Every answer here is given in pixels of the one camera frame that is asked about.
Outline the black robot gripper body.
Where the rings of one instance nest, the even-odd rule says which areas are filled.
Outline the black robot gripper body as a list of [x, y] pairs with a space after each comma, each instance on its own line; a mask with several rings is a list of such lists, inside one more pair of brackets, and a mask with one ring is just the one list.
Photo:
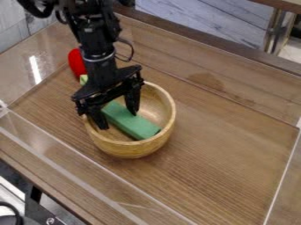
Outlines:
[[79, 114], [87, 114], [87, 102], [106, 105], [124, 96], [131, 87], [144, 85], [139, 64], [119, 68], [115, 57], [108, 59], [83, 57], [83, 63], [88, 81], [72, 95]]

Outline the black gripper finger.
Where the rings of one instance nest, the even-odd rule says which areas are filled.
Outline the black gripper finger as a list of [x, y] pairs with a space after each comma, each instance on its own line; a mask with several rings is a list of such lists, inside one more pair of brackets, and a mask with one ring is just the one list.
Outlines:
[[127, 110], [132, 115], [136, 115], [140, 109], [140, 86], [134, 86], [124, 94], [124, 103]]
[[87, 102], [85, 106], [87, 106], [87, 115], [92, 118], [97, 128], [100, 130], [107, 130], [110, 128], [108, 121], [102, 112], [104, 104]]

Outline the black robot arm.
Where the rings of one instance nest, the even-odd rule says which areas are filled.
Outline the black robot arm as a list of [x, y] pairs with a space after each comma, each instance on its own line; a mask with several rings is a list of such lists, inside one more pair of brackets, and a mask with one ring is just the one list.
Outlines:
[[36, 18], [52, 14], [71, 28], [79, 43], [80, 56], [88, 80], [73, 93], [72, 101], [79, 115], [93, 120], [99, 129], [110, 128], [102, 112], [118, 97], [124, 97], [126, 107], [135, 114], [140, 108], [140, 65], [120, 68], [116, 65], [114, 43], [120, 38], [120, 20], [114, 14], [111, 0], [16, 0]]

